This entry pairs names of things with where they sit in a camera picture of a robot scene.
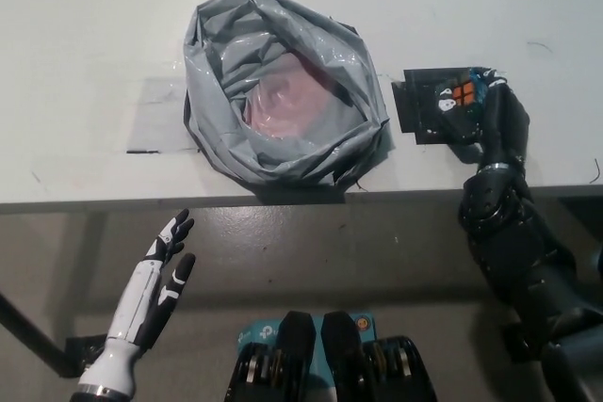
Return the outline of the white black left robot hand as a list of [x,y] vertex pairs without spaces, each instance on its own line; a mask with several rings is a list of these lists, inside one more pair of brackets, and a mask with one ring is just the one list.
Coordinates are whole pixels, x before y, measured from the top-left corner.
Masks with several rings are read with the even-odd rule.
[[80,377],[72,401],[131,401],[135,365],[165,329],[181,297],[196,257],[182,257],[167,281],[162,272],[184,241],[194,219],[185,209],[165,225],[136,265],[113,315],[100,356]]

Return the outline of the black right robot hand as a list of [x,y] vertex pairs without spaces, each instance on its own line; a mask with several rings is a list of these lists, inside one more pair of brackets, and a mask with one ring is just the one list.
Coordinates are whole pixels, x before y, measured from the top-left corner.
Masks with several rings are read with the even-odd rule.
[[442,129],[457,146],[481,148],[479,165],[525,173],[530,116],[495,68],[473,67],[438,87]]

